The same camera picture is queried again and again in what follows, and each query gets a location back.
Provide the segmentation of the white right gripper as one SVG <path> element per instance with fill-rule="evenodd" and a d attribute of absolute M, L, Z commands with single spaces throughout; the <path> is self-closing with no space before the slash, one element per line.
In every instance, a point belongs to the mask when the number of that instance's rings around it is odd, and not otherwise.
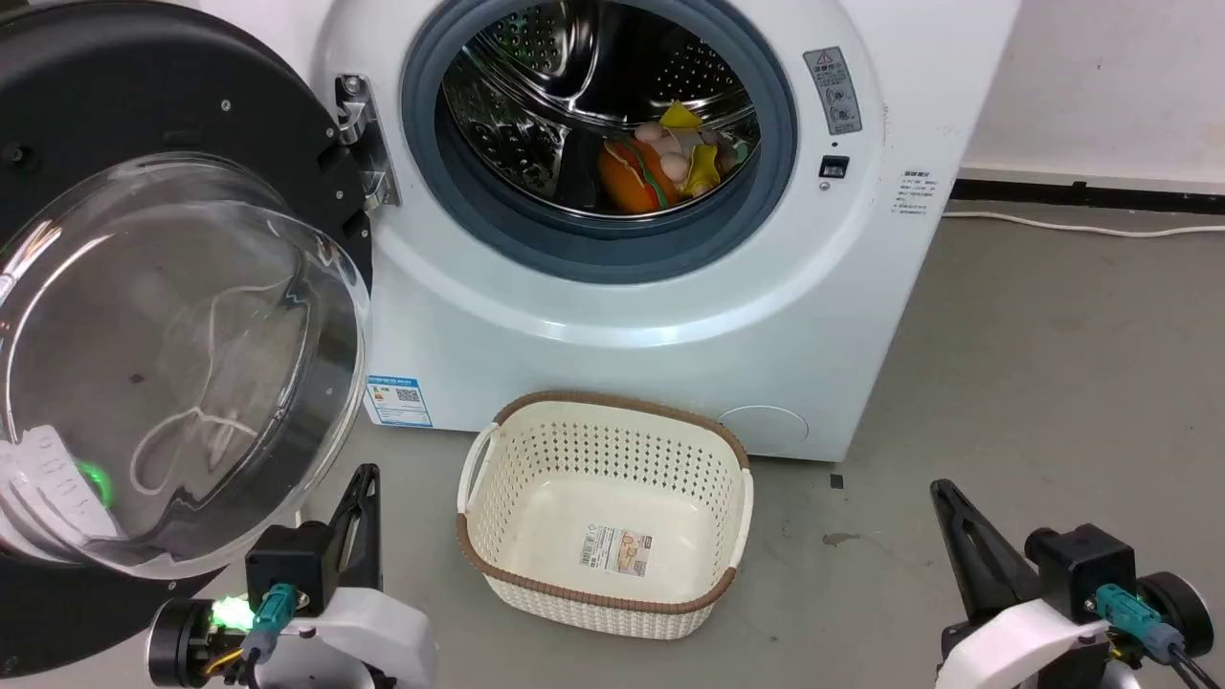
<path fill-rule="evenodd" d="M 1038 600 L 1036 573 L 954 481 L 932 481 L 930 494 L 967 620 L 997 614 L 951 650 L 935 689 L 1014 689 L 1080 638 L 1107 631 L 1098 615 L 1080 624 Z"/>

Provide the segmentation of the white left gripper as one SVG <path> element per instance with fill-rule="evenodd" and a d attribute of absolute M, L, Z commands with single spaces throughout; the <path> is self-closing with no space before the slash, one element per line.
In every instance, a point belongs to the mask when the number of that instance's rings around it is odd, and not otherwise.
<path fill-rule="evenodd" d="M 380 470 L 359 465 L 330 522 L 325 571 L 341 586 L 320 615 L 295 615 L 255 689 L 434 689 L 432 626 L 383 588 Z"/>

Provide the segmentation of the white front-load washing machine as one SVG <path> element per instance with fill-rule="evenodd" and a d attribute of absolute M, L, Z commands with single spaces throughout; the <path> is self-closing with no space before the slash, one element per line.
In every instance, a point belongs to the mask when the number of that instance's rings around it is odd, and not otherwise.
<path fill-rule="evenodd" d="M 372 87 L 401 205 L 371 219 L 368 375 L 414 378 L 434 429 L 477 432 L 546 389 L 621 395 L 718 421 L 769 405 L 809 422 L 809 457 L 846 457 L 910 300 L 1022 0 L 734 0 L 777 51 L 799 123 L 771 218 L 703 268 L 593 284 L 477 242 L 425 188 L 402 128 L 407 53 L 441 0 L 178 0 L 268 39 L 314 92 Z M 831 136 L 802 54 L 838 47 L 862 130 Z M 818 177 L 824 154 L 853 161 Z M 929 215 L 891 211 L 930 170 Z"/>

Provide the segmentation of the metal door hinge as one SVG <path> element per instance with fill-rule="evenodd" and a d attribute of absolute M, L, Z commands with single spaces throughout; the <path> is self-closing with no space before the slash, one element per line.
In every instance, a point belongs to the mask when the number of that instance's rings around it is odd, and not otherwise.
<path fill-rule="evenodd" d="M 363 174 L 365 212 L 398 208 L 399 190 L 370 82 L 363 75 L 339 74 L 334 78 L 334 97 L 341 143 L 349 148 Z"/>

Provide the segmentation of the black round washer door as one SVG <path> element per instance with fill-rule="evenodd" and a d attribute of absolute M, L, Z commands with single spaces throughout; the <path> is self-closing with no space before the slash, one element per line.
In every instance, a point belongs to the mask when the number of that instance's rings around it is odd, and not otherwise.
<path fill-rule="evenodd" d="M 0 11 L 0 687 L 148 638 L 328 474 L 364 202 L 268 39 L 167 0 Z"/>

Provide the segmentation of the blue energy label sticker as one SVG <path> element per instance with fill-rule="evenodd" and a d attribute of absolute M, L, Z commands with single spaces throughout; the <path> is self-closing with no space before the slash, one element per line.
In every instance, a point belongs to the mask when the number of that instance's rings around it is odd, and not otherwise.
<path fill-rule="evenodd" d="M 421 387 L 414 378 L 369 375 L 365 381 L 365 409 L 376 425 L 432 428 Z"/>

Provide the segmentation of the cream laundry basket brown rim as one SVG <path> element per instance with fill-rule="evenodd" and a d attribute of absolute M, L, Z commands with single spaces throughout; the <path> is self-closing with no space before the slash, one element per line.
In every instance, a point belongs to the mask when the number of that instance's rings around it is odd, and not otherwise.
<path fill-rule="evenodd" d="M 552 389 L 514 400 L 473 441 L 457 541 L 499 598 L 628 638 L 695 633 L 737 576 L 755 508 L 744 445 L 671 407 Z M 644 577 L 579 566 L 587 523 L 655 538 Z"/>

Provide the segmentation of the paper label in basket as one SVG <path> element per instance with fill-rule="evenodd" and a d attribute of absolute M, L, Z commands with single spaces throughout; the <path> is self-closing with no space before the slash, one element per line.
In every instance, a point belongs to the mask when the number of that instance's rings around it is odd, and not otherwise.
<path fill-rule="evenodd" d="M 633 528 L 587 523 L 579 566 L 608 574 L 644 577 L 655 538 Z"/>

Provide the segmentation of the round white filter cover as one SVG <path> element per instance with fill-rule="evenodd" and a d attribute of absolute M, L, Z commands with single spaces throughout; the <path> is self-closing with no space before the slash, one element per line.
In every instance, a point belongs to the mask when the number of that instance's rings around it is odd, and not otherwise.
<path fill-rule="evenodd" d="M 791 409 L 748 405 L 724 411 L 718 422 L 753 456 L 809 457 L 809 422 Z"/>

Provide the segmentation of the printed text label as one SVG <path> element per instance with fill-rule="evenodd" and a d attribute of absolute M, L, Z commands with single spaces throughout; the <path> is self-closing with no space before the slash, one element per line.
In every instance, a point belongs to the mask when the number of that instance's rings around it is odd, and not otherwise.
<path fill-rule="evenodd" d="M 891 211 L 895 215 L 929 215 L 940 190 L 931 170 L 905 169 L 898 177 Z"/>

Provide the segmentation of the black baseboard strip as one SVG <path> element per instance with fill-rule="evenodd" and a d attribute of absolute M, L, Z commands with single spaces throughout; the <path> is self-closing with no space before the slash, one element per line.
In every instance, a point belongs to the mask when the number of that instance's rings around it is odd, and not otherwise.
<path fill-rule="evenodd" d="M 1094 188 L 1085 181 L 1036 184 L 959 179 L 952 188 L 956 201 L 1028 202 L 1067 208 L 1114 208 L 1142 212 L 1220 215 L 1225 217 L 1225 192 L 1183 192 Z"/>

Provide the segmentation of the orange hamburger plush toy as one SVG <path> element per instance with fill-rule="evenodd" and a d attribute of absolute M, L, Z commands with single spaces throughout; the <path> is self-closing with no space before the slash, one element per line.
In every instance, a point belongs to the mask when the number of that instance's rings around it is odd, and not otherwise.
<path fill-rule="evenodd" d="M 676 208 L 677 185 L 662 170 L 662 157 L 635 137 L 605 137 L 598 174 L 622 215 L 649 215 Z"/>

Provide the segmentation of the steel washer drum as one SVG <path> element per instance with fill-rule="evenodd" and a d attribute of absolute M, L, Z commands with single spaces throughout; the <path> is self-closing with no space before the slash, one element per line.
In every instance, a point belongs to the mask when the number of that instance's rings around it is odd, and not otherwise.
<path fill-rule="evenodd" d="M 709 199 L 756 152 L 755 105 L 726 58 L 671 18 L 612 0 L 551 0 L 494 18 L 456 53 L 441 92 L 478 161 L 548 208 L 597 221 L 647 221 Z M 681 101 L 704 125 L 751 145 L 704 196 L 622 215 L 604 191 L 605 137 L 633 137 Z"/>

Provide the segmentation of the beige and yellow doll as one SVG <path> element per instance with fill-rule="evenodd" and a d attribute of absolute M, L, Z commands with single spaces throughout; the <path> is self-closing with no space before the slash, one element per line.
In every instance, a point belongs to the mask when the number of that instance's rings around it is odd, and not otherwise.
<path fill-rule="evenodd" d="M 681 101 L 673 101 L 657 121 L 639 123 L 632 136 L 655 150 L 662 173 L 682 200 L 715 190 L 751 153 L 751 145 L 704 125 Z"/>

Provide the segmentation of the grey warning sticker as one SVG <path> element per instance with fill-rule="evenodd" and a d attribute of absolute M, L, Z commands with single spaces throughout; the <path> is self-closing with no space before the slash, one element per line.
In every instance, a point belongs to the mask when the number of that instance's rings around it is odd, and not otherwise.
<path fill-rule="evenodd" d="M 813 78 L 831 136 L 860 132 L 862 116 L 858 91 L 843 51 L 838 47 L 828 47 L 806 51 L 802 56 Z"/>

